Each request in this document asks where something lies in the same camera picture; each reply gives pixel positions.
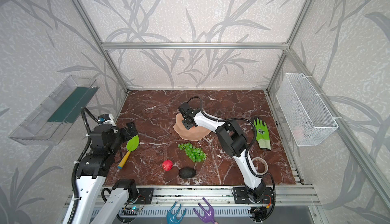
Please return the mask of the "green fake grape bunch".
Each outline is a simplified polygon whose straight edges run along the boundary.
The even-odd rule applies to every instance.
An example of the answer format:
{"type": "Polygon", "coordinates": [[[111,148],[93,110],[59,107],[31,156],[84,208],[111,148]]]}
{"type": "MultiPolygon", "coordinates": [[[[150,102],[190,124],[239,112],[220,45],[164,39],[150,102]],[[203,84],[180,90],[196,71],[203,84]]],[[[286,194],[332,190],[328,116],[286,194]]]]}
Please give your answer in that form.
{"type": "Polygon", "coordinates": [[[191,143],[178,144],[177,146],[180,150],[183,150],[186,155],[193,162],[204,162],[207,159],[206,153],[198,148],[193,146],[191,143]]]}

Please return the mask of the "red fake apple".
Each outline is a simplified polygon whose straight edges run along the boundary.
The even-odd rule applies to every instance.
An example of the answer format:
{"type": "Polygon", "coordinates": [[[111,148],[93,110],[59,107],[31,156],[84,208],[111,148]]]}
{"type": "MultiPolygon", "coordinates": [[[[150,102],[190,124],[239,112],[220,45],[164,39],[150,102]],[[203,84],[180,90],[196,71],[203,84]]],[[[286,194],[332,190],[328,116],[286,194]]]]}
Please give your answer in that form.
{"type": "Polygon", "coordinates": [[[162,168],[165,171],[170,171],[173,168],[173,162],[171,160],[166,160],[162,163],[162,168]]]}

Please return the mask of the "dark fake avocado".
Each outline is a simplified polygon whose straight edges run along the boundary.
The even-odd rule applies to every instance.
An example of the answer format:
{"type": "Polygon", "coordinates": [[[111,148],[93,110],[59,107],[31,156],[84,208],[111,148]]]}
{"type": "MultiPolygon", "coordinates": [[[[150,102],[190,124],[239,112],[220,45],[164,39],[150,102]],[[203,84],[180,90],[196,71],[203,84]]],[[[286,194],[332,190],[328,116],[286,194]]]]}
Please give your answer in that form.
{"type": "Polygon", "coordinates": [[[197,175],[197,171],[191,167],[184,167],[179,170],[178,175],[182,179],[190,179],[197,175]]]}

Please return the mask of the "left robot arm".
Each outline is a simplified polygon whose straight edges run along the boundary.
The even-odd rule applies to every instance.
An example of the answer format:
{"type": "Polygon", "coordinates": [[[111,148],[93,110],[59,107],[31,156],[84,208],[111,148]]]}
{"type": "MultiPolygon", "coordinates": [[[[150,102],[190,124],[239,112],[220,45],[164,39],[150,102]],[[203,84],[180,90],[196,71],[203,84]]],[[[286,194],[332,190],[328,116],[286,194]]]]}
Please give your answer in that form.
{"type": "Polygon", "coordinates": [[[124,204],[137,200],[139,192],[132,179],[119,180],[111,189],[103,188],[115,155],[122,144],[139,139],[134,122],[119,128],[112,114],[95,117],[87,108],[81,109],[86,128],[87,143],[74,163],[71,176],[73,196],[64,224],[110,224],[118,219],[128,224],[129,219],[119,215],[124,204]]]}

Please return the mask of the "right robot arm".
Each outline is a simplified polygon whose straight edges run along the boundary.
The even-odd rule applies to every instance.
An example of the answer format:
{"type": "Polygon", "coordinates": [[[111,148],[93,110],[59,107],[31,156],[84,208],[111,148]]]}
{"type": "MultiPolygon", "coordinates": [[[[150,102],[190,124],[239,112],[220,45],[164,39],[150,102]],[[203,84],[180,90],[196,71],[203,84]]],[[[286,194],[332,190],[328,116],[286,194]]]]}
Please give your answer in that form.
{"type": "Polygon", "coordinates": [[[275,204],[276,187],[272,174],[257,173],[248,152],[257,137],[256,127],[251,121],[245,118],[217,118],[203,112],[201,109],[193,109],[187,102],[182,103],[178,107],[178,110],[183,116],[182,122],[186,129],[202,126],[216,133],[222,149],[231,156],[238,165],[244,179],[248,197],[253,203],[258,203],[261,196],[264,195],[267,186],[263,178],[269,175],[272,181],[271,203],[273,205],[275,204]],[[238,123],[239,120],[248,122],[253,128],[254,136],[249,144],[243,129],[238,123]]]}

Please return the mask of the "pink scalloped fruit bowl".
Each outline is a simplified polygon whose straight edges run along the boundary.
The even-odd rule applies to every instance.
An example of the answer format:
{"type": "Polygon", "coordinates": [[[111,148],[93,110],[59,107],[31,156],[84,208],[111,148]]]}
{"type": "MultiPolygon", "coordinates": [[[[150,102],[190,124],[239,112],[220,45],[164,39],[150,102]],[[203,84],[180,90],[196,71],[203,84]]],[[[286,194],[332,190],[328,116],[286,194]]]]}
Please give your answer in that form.
{"type": "Polygon", "coordinates": [[[183,117],[179,113],[176,115],[176,122],[173,125],[173,129],[177,132],[180,138],[188,141],[200,141],[204,139],[208,134],[211,133],[211,130],[206,129],[201,126],[194,126],[190,129],[186,129],[183,124],[183,117]]]}

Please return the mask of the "green work glove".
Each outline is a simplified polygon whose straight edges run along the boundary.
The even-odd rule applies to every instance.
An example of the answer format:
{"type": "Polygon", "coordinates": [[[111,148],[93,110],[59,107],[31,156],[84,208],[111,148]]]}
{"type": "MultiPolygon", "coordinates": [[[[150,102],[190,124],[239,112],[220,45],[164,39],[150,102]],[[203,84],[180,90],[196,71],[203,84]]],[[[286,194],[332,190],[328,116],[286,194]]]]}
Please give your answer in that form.
{"type": "Polygon", "coordinates": [[[256,139],[259,144],[259,147],[261,149],[271,150],[271,142],[267,124],[259,117],[255,117],[253,122],[257,131],[256,139]]]}

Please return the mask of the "clear tape roll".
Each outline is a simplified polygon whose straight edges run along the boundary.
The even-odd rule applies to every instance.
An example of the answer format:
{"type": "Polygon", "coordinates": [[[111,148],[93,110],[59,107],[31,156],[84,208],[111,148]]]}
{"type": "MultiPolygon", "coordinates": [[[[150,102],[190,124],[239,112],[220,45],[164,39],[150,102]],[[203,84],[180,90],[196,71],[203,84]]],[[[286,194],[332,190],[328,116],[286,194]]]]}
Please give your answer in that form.
{"type": "Polygon", "coordinates": [[[255,166],[258,175],[264,175],[269,170],[267,162],[260,157],[253,158],[252,163],[255,166]]]}

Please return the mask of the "purple plastic hand fork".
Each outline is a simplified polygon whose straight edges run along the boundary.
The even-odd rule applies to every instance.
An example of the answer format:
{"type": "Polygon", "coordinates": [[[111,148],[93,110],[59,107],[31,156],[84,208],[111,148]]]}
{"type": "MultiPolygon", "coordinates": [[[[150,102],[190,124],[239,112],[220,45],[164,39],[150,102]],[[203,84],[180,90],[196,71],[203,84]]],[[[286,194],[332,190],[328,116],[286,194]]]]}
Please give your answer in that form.
{"type": "Polygon", "coordinates": [[[205,209],[200,203],[198,203],[198,206],[203,211],[203,215],[201,215],[195,208],[193,209],[194,213],[197,215],[197,217],[205,224],[212,223],[212,224],[218,224],[218,222],[215,220],[215,210],[212,207],[212,205],[206,200],[205,197],[202,198],[203,201],[207,204],[208,209],[205,209]]]}

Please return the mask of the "pink item in basket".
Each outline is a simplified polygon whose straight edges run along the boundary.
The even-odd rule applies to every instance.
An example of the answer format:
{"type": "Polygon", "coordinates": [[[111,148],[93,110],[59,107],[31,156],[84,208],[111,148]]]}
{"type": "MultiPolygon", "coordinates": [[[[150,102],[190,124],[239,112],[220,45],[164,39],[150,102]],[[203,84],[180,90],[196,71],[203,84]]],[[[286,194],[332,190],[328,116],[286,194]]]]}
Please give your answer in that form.
{"type": "Polygon", "coordinates": [[[292,133],[297,142],[302,142],[305,139],[305,129],[302,126],[296,126],[292,133]]]}

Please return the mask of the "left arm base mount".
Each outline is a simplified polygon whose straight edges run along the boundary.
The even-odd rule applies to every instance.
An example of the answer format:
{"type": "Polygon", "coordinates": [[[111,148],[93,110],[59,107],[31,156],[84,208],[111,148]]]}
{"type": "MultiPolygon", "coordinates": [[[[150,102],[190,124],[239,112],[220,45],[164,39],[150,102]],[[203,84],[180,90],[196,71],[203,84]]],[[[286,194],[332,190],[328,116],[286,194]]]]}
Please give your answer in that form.
{"type": "Polygon", "coordinates": [[[151,205],[153,198],[154,188],[153,187],[141,187],[138,188],[138,194],[134,204],[136,205],[151,205]]]}

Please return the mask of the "clear plastic wall bin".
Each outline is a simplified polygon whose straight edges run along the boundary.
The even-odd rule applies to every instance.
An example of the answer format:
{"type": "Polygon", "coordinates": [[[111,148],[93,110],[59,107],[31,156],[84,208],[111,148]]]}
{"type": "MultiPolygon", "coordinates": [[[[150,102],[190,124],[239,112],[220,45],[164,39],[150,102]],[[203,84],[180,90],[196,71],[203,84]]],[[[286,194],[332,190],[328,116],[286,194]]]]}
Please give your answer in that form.
{"type": "Polygon", "coordinates": [[[98,89],[94,78],[69,75],[9,138],[22,145],[58,145],[98,89]]]}

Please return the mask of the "aluminium front rail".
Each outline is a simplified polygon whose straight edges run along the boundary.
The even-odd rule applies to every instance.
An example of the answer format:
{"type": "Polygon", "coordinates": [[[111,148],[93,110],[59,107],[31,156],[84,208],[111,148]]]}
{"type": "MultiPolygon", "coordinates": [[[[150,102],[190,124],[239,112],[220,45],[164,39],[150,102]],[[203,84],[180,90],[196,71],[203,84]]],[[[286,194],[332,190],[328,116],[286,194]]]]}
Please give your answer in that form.
{"type": "MultiPolygon", "coordinates": [[[[140,197],[132,205],[140,207],[170,207],[174,202],[183,206],[196,206],[205,198],[212,206],[233,206],[235,200],[244,198],[234,194],[229,185],[167,185],[154,186],[153,194],[140,197]]],[[[277,185],[276,194],[267,194],[266,200],[258,203],[243,203],[243,206],[268,205],[270,197],[275,197],[276,206],[320,205],[320,200],[312,185],[277,185]]]]}

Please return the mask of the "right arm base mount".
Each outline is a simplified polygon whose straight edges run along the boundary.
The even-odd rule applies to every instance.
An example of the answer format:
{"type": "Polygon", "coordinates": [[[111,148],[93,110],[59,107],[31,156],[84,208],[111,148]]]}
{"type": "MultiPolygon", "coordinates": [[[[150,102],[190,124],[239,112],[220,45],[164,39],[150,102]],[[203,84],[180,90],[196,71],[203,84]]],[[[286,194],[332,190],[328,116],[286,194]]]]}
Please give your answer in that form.
{"type": "Polygon", "coordinates": [[[245,187],[232,187],[232,195],[234,197],[235,204],[272,204],[272,198],[274,197],[274,191],[271,187],[266,187],[265,191],[255,196],[245,187]]]}

